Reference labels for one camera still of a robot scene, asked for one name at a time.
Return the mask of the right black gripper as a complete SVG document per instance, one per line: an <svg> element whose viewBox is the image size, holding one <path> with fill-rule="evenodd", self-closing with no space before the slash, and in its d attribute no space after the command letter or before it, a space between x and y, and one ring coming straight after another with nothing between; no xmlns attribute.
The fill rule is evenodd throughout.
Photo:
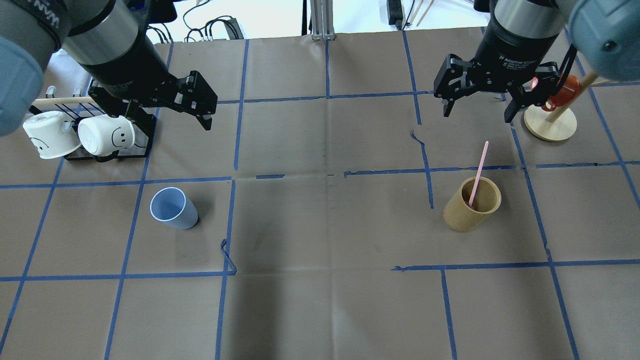
<svg viewBox="0 0 640 360"><path fill-rule="evenodd" d="M509 92L511 100L503 112L505 123L511 123L518 112L531 105L543 105L557 93L560 79L557 63L542 63L560 28L546 26L544 30L551 30L551 35L526 38L490 22L471 61L446 55L433 82L434 96L443 103L443 116L450 116L456 100L476 92ZM537 84L525 90L523 84L534 77Z"/></svg>

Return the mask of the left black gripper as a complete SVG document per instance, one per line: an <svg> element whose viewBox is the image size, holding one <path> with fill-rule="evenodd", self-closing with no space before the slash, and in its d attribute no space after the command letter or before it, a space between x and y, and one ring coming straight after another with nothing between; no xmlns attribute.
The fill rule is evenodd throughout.
<svg viewBox="0 0 640 360"><path fill-rule="evenodd" d="M142 107L163 107L194 116L206 132L212 128L218 95L197 70L180 79L171 74L147 38L136 38L116 59L80 66L97 82L89 87L90 98L112 118L154 132L156 117Z"/></svg>

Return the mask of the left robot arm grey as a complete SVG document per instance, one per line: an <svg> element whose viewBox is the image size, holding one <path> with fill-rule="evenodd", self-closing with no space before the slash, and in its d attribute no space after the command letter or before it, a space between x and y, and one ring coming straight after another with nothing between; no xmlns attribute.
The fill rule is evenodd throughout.
<svg viewBox="0 0 640 360"><path fill-rule="evenodd" d="M166 108L211 129L217 94L199 71L172 75L122 0L3 0L0 9L2 136L22 124L59 49L96 80L90 97L108 116L137 122L150 135L143 109Z"/></svg>

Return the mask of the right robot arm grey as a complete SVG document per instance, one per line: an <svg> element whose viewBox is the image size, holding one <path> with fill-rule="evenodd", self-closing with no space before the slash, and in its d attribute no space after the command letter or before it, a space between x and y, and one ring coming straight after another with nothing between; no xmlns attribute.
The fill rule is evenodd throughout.
<svg viewBox="0 0 640 360"><path fill-rule="evenodd" d="M560 91L578 53L602 78L639 80L637 0L476 0L473 7L490 15L477 52L469 61L447 55L434 80L445 117L462 97L508 93L510 123Z"/></svg>

